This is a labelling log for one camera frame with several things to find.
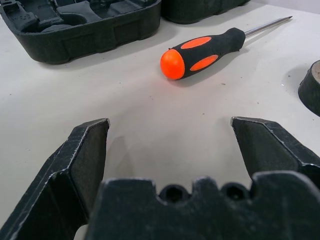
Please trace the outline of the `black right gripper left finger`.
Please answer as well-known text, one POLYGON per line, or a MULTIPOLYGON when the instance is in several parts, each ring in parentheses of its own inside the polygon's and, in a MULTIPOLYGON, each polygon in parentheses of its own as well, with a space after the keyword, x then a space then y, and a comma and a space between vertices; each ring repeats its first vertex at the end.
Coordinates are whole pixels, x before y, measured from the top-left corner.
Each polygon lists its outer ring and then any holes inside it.
POLYGON ((108 118, 76 126, 0 230, 2 240, 72 240, 88 224, 106 162, 108 118))

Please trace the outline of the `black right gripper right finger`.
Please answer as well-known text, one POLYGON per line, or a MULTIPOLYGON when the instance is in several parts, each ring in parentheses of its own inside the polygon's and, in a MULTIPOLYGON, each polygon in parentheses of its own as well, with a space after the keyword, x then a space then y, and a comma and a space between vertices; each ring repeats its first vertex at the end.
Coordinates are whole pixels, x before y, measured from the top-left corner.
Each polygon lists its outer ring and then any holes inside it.
POLYGON ((257 172, 294 171, 320 186, 320 157, 280 124, 234 116, 230 125, 250 177, 257 172))

